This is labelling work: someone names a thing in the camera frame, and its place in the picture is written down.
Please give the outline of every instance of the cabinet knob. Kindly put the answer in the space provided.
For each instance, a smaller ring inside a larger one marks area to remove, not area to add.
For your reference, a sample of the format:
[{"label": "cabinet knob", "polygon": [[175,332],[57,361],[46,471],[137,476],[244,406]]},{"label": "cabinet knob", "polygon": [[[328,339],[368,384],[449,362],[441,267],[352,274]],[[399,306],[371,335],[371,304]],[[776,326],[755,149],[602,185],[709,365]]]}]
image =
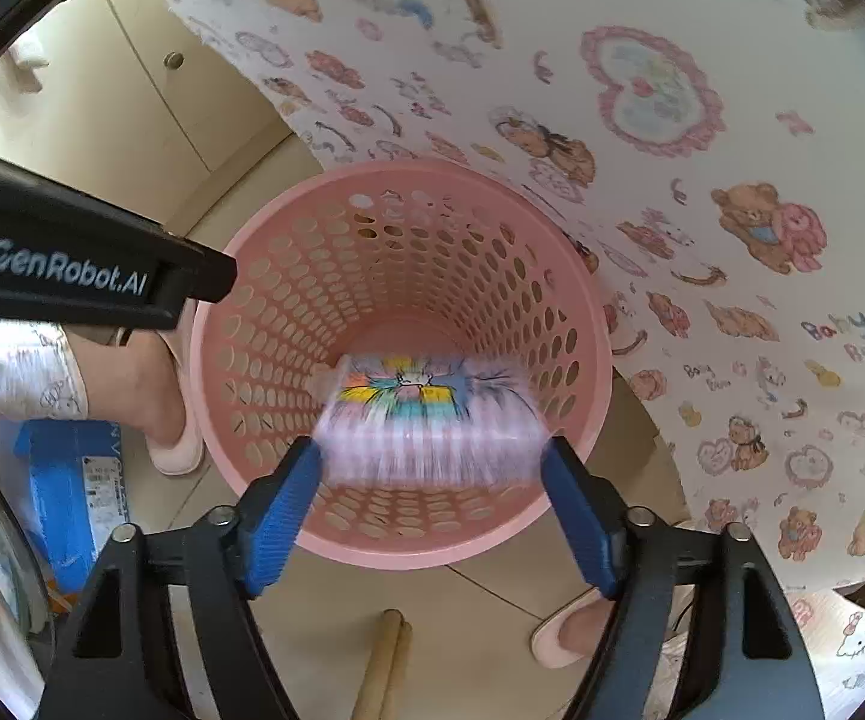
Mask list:
[{"label": "cabinet knob", "polygon": [[162,60],[162,64],[170,70],[179,70],[184,61],[185,57],[182,56],[181,52],[168,52],[165,59]]}]

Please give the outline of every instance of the slipper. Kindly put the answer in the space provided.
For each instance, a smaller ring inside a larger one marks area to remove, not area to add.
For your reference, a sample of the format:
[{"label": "slipper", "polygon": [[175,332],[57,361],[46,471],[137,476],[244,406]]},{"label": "slipper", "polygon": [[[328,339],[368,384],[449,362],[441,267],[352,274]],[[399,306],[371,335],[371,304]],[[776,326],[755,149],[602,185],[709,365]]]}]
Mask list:
[{"label": "slipper", "polygon": [[159,333],[165,346],[172,353],[176,365],[176,378],[179,379],[179,391],[182,395],[182,405],[185,405],[185,427],[179,442],[174,446],[162,446],[146,437],[149,448],[149,458],[152,465],[166,476],[179,476],[198,469],[205,455],[205,442],[202,430],[196,421],[192,409],[192,384],[189,381],[187,361],[192,340],[192,319],[195,317],[195,300],[188,300],[182,309],[179,324],[175,330]]},{"label": "slipper", "polygon": [[536,661],[539,661],[546,668],[563,668],[564,666],[574,664],[575,661],[587,658],[583,654],[573,653],[563,648],[559,644],[559,631],[562,630],[562,625],[568,618],[568,615],[601,600],[603,600],[602,593],[593,587],[586,590],[578,598],[574,598],[568,604],[565,604],[563,608],[560,608],[551,617],[547,617],[533,632],[532,640],[529,642],[532,655]]}]

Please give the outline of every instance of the teddy bear print tablecloth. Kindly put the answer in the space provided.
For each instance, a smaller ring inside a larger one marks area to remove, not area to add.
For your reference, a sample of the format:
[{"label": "teddy bear print tablecloth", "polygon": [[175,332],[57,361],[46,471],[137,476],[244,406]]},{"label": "teddy bear print tablecloth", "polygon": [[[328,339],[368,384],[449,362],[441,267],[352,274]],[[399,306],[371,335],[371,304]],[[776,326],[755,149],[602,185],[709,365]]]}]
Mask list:
[{"label": "teddy bear print tablecloth", "polygon": [[167,0],[325,167],[448,159],[558,224],[693,515],[865,578],[863,0]]}]

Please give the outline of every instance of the pink basket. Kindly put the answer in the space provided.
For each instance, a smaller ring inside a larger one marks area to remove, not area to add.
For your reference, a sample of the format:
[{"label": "pink basket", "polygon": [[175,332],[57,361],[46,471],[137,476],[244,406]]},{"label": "pink basket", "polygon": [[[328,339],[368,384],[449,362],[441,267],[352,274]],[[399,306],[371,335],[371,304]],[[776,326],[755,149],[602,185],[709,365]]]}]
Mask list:
[{"label": "pink basket", "polygon": [[[602,301],[562,232],[501,184],[438,160],[330,170],[269,202],[226,252],[237,283],[200,306],[191,374],[205,443],[237,493],[311,432],[310,367],[347,352],[519,357],[552,431],[592,450],[612,386]],[[548,507],[539,485],[320,485],[298,543],[424,568],[477,555]]]}]

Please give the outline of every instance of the blue package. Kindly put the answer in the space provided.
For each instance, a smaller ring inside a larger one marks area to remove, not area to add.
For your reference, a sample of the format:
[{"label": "blue package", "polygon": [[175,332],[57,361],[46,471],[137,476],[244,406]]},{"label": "blue package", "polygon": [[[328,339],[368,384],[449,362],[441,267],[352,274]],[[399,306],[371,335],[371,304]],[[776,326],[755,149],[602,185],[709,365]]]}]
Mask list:
[{"label": "blue package", "polygon": [[30,419],[14,454],[28,458],[38,546],[59,591],[78,592],[112,529],[128,521],[121,431],[114,422]]}]

